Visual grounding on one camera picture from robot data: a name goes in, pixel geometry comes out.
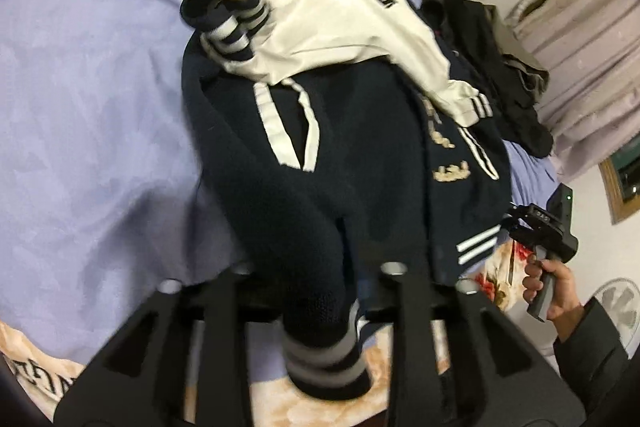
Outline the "right forearm dark sleeve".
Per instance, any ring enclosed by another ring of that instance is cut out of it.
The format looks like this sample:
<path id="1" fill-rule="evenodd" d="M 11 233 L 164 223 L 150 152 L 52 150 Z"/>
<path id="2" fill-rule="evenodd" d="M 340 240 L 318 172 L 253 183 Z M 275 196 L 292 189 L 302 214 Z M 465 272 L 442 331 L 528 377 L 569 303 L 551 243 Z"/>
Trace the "right forearm dark sleeve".
<path id="1" fill-rule="evenodd" d="M 602 307 L 591 298 L 573 332 L 553 343 L 560 375 L 590 415 L 617 385 L 629 365 L 620 333 Z"/>

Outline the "person's right hand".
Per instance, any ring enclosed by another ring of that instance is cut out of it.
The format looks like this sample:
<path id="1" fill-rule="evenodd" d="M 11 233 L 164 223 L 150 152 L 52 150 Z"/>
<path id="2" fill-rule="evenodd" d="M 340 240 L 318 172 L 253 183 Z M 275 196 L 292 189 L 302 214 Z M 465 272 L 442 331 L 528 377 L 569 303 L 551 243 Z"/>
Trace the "person's right hand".
<path id="1" fill-rule="evenodd" d="M 525 274 L 523 297 L 526 303 L 532 303 L 544 289 L 542 277 L 546 274 L 552 276 L 554 288 L 547 319 L 552 322 L 558 339 L 564 343 L 585 315 L 585 307 L 578 298 L 572 270 L 559 260 L 538 259 L 535 255 L 530 255 Z"/>

